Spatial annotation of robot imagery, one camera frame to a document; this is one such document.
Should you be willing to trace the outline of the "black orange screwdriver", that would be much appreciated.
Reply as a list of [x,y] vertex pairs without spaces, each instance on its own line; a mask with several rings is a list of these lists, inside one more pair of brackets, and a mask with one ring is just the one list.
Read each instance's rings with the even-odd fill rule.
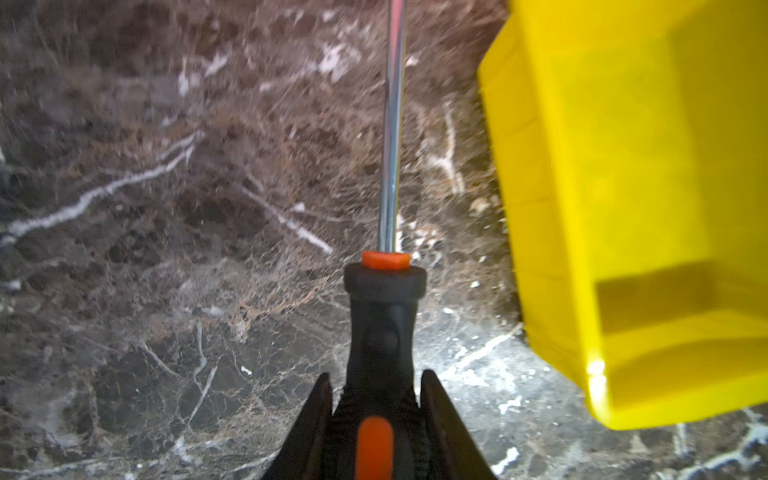
[[430,447],[414,392],[413,333],[427,274],[398,250],[406,4],[389,4],[378,242],[344,271],[351,343],[327,430],[326,479],[423,479]]

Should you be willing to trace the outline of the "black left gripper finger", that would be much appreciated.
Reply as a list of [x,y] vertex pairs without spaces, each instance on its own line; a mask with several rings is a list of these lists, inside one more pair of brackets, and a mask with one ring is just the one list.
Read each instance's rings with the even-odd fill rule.
[[333,388],[328,373],[316,380],[280,451],[262,479],[321,479]]

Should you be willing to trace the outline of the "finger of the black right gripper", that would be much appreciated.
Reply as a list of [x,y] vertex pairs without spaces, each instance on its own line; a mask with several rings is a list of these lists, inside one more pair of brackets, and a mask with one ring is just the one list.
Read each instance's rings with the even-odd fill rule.
[[433,370],[422,374],[420,400],[430,442],[427,478],[496,480]]

